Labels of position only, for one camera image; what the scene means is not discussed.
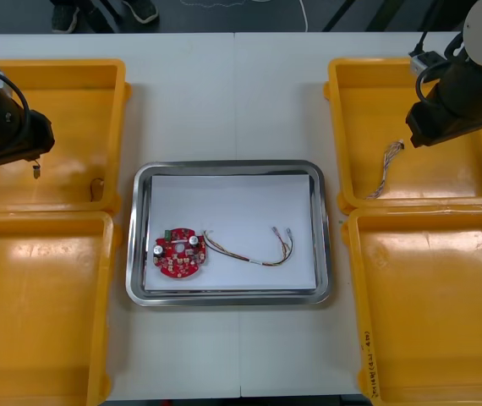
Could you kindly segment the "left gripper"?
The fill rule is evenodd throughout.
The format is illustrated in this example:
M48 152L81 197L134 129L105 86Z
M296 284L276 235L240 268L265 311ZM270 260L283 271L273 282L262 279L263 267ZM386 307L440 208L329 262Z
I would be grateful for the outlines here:
M0 152L0 165L17 161L33 162L53 146L54 136L49 119L35 110L29 110L19 131Z

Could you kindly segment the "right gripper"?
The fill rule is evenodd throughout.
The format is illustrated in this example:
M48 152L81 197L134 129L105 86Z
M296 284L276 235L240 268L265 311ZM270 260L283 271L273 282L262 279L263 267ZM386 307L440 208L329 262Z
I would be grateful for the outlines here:
M451 95L429 95L414 103L406 117L414 148L433 146L464 135L464 102Z

